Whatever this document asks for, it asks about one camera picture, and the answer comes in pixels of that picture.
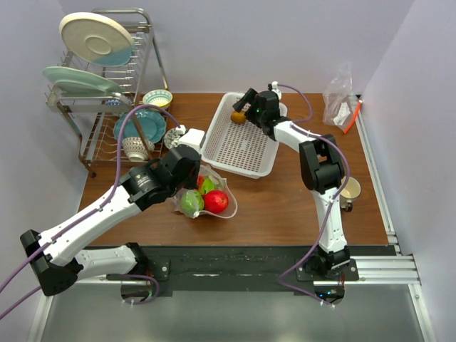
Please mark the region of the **metal dish rack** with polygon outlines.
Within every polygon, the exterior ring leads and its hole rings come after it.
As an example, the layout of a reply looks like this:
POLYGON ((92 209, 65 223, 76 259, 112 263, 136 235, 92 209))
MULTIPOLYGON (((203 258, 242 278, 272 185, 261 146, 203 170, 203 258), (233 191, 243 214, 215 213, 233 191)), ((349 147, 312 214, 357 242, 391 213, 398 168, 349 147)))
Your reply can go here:
POLYGON ((114 134, 116 121, 123 113, 139 105, 147 92, 145 79, 150 55, 155 55, 162 78, 162 88, 167 89, 168 84, 152 21, 146 10, 141 8, 94 9, 89 12, 117 21, 131 34, 135 47, 129 62, 118 67, 97 66, 77 57, 66 47, 61 62, 57 66, 87 71, 107 78, 121 86, 123 92, 64 93, 46 79, 50 83, 46 105, 53 112, 60 114, 70 126, 78 143, 78 160, 87 169, 89 176, 95 177, 95 166, 116 160, 114 134), (133 101, 133 106, 104 104, 109 99, 126 102, 128 98, 133 101))

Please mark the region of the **clear polka dot zip bag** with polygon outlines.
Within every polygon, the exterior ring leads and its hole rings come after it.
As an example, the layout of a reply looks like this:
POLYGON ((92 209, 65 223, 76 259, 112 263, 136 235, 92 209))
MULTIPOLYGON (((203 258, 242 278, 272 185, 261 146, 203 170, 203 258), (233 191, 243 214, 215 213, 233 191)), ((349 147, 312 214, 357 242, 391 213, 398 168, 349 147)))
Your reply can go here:
POLYGON ((227 179, 216 173, 209 165, 203 165, 197 176, 194 190, 181 189, 170 199, 173 212, 190 219, 210 215, 231 219, 238 211, 237 200, 227 185, 227 179))

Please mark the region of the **clear bag with orange zipper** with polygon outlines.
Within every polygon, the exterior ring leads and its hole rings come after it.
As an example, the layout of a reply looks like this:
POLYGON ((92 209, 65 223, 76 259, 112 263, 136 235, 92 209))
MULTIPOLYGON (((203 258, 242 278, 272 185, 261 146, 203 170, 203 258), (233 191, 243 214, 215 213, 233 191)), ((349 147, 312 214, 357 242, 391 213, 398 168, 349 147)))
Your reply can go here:
POLYGON ((353 92, 351 66, 342 64, 323 92, 323 122, 346 134, 356 123, 363 101, 353 92))

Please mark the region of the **white perforated plastic basket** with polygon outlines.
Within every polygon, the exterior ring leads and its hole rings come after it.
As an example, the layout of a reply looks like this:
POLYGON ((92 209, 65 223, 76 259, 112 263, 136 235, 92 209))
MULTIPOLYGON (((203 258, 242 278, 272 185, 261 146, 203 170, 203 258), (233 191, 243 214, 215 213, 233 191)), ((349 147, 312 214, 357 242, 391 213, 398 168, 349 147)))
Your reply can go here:
POLYGON ((259 179, 272 171, 278 142, 249 121, 232 122, 233 105, 242 93, 225 93, 206 132, 202 160, 213 168, 259 179))

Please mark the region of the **blue patterned small dish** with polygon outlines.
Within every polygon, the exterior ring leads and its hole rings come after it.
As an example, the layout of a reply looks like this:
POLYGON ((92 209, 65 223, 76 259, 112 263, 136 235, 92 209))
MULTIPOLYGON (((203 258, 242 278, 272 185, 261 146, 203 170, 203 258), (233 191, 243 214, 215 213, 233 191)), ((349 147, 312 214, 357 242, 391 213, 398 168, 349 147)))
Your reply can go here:
POLYGON ((106 100, 104 102, 105 105, 129 105, 129 106, 133 106, 133 101, 128 98, 127 101, 121 101, 121 100, 118 100, 118 99, 109 99, 109 100, 106 100))

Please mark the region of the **brown patterned small bowl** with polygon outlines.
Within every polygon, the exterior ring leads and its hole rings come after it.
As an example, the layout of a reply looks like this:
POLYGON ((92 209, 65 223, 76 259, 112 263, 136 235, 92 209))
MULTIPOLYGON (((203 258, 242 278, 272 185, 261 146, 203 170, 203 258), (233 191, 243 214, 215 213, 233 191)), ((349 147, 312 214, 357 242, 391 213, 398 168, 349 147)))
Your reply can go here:
POLYGON ((149 160, 149 151, 155 149, 155 144, 149 140, 146 141, 147 148, 143 145, 139 137, 124 138, 122 140, 123 152, 126 157, 133 162, 143 162, 149 160))

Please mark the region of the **green leafy toy fruit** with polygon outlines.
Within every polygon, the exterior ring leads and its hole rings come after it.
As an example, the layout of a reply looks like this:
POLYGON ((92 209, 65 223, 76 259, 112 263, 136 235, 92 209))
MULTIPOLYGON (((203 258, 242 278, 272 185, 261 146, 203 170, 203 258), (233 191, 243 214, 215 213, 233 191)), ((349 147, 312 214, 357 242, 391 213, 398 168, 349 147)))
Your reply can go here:
POLYGON ((216 190, 217 186, 216 184, 208 177, 204 178, 204 183, 202 184, 201 187, 198 187, 199 193, 202 196, 205 196, 208 192, 211 192, 212 190, 216 190))

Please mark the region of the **mint green plate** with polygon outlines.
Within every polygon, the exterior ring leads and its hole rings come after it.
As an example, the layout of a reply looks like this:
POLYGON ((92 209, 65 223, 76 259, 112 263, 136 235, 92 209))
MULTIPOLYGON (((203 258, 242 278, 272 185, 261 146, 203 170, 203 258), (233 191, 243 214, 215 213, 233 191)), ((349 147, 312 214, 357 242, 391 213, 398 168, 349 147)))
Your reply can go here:
POLYGON ((64 93, 122 93, 116 82, 91 72, 64 66, 44 68, 43 76, 64 93))

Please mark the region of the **green custard apple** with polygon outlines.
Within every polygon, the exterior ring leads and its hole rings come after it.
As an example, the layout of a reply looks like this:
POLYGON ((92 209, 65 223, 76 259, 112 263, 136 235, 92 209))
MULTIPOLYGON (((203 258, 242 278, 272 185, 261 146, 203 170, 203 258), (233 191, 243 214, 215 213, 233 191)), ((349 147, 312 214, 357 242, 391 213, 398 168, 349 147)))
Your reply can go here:
POLYGON ((180 209, 188 217, 197 217, 204 209, 204 200, 198 190, 186 190, 180 199, 180 209))

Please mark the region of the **grey leaf patterned bowl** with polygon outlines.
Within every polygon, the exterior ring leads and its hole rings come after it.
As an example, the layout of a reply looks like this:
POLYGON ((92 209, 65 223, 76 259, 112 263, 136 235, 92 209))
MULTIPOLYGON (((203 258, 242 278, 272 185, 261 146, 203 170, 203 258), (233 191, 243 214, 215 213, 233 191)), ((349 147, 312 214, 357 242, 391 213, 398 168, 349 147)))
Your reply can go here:
POLYGON ((178 146, 179 139, 184 135, 185 133, 179 129, 179 128, 171 128, 169 129, 164 137, 163 137, 163 142, 165 144, 165 147, 170 150, 174 147, 178 146))

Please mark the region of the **teal yellow patterned bowl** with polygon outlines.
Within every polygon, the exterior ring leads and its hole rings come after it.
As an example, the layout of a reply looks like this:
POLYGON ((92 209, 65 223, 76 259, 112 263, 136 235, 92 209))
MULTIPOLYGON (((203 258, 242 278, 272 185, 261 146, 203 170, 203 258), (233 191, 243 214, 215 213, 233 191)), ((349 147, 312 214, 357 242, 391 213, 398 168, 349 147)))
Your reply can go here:
POLYGON ((171 92, 163 89, 149 91, 142 97, 143 104, 155 105, 164 110, 169 109, 172 100, 173 95, 171 94, 171 92))

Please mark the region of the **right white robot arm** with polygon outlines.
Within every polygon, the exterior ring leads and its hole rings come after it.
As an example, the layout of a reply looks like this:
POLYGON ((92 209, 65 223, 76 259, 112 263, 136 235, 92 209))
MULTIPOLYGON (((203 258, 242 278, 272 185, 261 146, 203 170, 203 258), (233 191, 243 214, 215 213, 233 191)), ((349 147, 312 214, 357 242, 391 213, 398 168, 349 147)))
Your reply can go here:
POLYGON ((306 271, 324 279, 335 279, 350 262, 350 252, 343 231, 340 193, 348 182, 349 166, 332 135, 319 135, 300 128, 280 114, 279 96, 269 89, 250 88, 234 105, 240 112, 245 106, 246 118, 272 140, 299 154, 301 179, 311 191, 316 204, 319 233, 318 245, 298 262, 306 271))

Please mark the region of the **cream ceramic mug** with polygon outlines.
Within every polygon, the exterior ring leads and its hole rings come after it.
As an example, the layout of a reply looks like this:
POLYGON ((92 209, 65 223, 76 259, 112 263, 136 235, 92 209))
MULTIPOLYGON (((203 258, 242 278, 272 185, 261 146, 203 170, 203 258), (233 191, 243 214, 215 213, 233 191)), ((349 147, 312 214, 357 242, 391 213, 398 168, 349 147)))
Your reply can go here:
POLYGON ((361 195, 361 184, 354 178, 350 177, 346 186, 340 193, 340 207, 344 212, 353 210, 353 202, 361 195))

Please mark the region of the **brown orange fruit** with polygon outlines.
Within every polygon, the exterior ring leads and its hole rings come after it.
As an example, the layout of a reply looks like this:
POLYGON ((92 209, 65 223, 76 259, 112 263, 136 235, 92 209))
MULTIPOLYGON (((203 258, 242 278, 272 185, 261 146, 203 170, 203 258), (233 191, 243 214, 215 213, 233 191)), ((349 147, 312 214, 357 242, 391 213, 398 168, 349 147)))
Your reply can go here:
POLYGON ((247 121, 244 111, 240 111, 240 112, 233 111, 230 116, 230 119, 233 123, 236 123, 236 124, 244 124, 247 121))

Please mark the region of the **red apple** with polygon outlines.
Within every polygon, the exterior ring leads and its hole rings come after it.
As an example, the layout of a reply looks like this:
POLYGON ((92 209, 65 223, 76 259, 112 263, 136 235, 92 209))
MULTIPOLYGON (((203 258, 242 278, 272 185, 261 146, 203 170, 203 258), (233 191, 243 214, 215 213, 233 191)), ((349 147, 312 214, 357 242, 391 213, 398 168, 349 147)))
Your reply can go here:
POLYGON ((213 214, 223 212, 229 205, 227 194, 221 190, 212 190, 204 198, 204 209, 213 214))

